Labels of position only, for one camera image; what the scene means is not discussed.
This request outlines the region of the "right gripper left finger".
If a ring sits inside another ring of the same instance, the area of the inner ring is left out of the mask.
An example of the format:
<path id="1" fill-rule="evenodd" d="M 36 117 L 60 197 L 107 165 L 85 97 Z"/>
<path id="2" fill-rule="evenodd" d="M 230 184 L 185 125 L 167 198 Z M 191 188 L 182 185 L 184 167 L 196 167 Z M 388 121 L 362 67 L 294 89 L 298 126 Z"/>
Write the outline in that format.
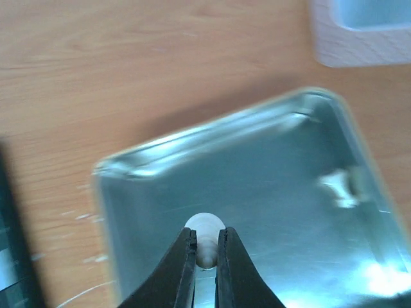
<path id="1" fill-rule="evenodd" d="M 183 228 L 152 274 L 119 306 L 121 308 L 193 307 L 197 233 Z"/>

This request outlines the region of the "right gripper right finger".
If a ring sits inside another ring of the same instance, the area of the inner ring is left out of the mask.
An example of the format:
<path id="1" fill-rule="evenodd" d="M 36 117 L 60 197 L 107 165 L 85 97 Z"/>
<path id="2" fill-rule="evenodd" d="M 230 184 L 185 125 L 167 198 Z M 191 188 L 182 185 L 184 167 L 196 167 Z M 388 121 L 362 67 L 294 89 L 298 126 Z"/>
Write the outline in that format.
<path id="1" fill-rule="evenodd" d="M 219 232 L 216 265 L 217 307 L 284 307 L 261 278 L 237 231 Z"/>

